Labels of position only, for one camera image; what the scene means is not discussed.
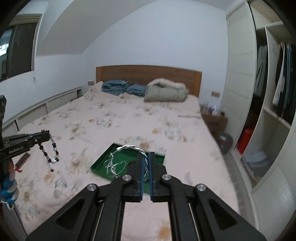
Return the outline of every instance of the light switch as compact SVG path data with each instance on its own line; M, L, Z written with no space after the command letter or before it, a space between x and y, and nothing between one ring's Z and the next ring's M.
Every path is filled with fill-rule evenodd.
M219 98L220 97L220 93L219 92L212 91L211 96L216 97L216 98Z

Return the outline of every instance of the window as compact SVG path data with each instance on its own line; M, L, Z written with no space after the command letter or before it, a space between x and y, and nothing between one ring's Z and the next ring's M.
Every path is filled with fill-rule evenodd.
M32 53L37 19L22 19L7 28L0 38L0 81L32 71Z

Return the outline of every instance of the metal screw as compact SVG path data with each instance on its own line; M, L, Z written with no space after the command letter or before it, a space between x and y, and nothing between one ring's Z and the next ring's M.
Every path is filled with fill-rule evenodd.
M87 186L87 190L89 190L89 191L94 191L94 190L96 190L96 185L94 185L94 184L89 184L88 186Z
M207 189L207 187L203 184L198 184L196 188L198 189L198 191L201 191L201 192Z
M168 180L170 180L170 179L172 178L172 176L169 175L169 174L163 174L163 175L161 176L161 178L162 178L163 180L168 181Z
M122 176L122 179L124 181L129 181L131 179L131 175L125 174L125 175Z

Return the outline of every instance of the bed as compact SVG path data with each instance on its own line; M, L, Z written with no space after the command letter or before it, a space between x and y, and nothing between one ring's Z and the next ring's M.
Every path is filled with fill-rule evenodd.
M187 100L144 103L134 95L113 96L101 91L103 81L111 79L147 84L161 77L185 83L191 93ZM200 72L160 66L105 66L96 69L96 82L81 98L20 131L49 129L60 155L60 161L52 165L54 172L49 172L43 153L35 146L23 172L16 175L20 190L16 209L27 234L89 183L109 183L90 167L114 142L165 154L169 174L189 185L206 184L239 213L224 159L200 115ZM43 146L49 157L54 157L51 142ZM127 203L122 240L171 240L167 204L153 204L146 194L140 204Z

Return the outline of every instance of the fur trim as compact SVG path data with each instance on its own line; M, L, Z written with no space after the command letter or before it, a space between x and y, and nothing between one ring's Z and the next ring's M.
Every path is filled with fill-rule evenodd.
M186 89L186 85L183 84L183 83L176 83L176 82L173 82L171 80L166 80L166 79L155 79L153 81L151 81L148 85L157 85L157 86L160 86L160 87L171 87L171 88L174 88L174 89Z

